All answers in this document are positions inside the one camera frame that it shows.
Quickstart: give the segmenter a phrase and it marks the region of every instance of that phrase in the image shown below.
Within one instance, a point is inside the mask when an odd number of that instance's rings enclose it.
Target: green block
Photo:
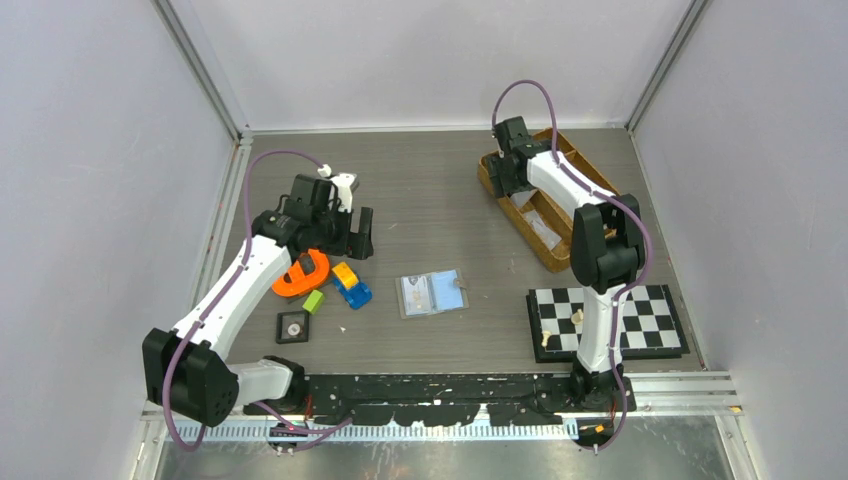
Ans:
[[[315,315],[318,313],[318,309],[321,308],[323,303],[324,294],[318,290],[312,290],[312,293],[310,293],[309,296],[306,297],[306,301],[303,302],[303,309],[312,315]]]

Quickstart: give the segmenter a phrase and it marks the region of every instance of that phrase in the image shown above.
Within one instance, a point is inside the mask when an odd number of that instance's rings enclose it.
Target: card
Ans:
[[[430,283],[433,285],[433,298],[436,300],[436,308],[443,312],[455,310],[465,306],[462,300],[462,289],[459,288],[459,275],[456,270],[436,272],[430,274]]]
[[[401,293],[406,315],[426,315],[433,313],[430,285],[426,275],[402,277]]]

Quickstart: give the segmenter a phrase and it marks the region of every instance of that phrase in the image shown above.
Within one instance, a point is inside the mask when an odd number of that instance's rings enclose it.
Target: wooden tray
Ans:
[[[533,138],[538,140],[548,140],[551,138],[551,135],[552,129],[549,128],[533,135]],[[571,142],[562,135],[562,133],[560,133],[557,137],[557,148],[565,155],[568,161],[583,175],[586,175],[589,180],[592,180],[598,186],[605,188],[616,195],[619,194],[618,190],[612,186],[609,180],[601,175],[601,172],[595,169],[595,167],[593,167],[592,164],[589,163],[576,148],[574,148],[574,145],[572,145]],[[492,182],[489,181],[489,174],[486,170],[485,159],[489,155],[497,154],[497,152],[492,152],[483,156],[477,166],[477,178],[480,180],[480,183],[483,184],[486,191],[488,191],[492,196],[494,196],[494,188],[492,187]],[[499,198],[497,199],[497,202],[500,205],[501,210],[504,211],[507,218],[509,218],[513,225],[518,228],[518,231],[521,232],[521,235],[524,236],[527,243],[530,244],[530,247],[534,252],[536,252],[539,260],[542,261],[548,270],[551,272],[561,272],[571,265],[571,232],[573,229],[571,215],[565,213],[565,211],[563,211],[559,205],[551,199],[551,197],[549,197],[545,192],[538,190],[532,197],[530,197],[530,200],[521,209],[516,207],[512,201],[510,201],[509,197]],[[545,224],[562,237],[562,240],[553,249],[548,249],[541,237],[539,237],[539,234],[533,230],[533,227],[530,226],[530,223],[524,218],[524,214],[531,210],[536,210],[539,213],[539,216],[542,217]]]

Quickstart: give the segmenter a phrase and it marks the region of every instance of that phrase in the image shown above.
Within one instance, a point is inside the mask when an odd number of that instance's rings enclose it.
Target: orange clamp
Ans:
[[[307,271],[304,271],[304,262],[307,263]],[[320,251],[310,248],[294,262],[288,272],[271,285],[271,290],[281,297],[297,297],[320,287],[329,276],[330,259]]]

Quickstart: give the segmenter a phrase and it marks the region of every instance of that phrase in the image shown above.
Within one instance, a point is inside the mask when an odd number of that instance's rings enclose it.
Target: metal floor plate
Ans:
[[[277,456],[265,442],[208,442],[193,454],[166,443],[157,479],[732,479],[714,417],[628,419],[595,456],[568,440],[328,443]]]

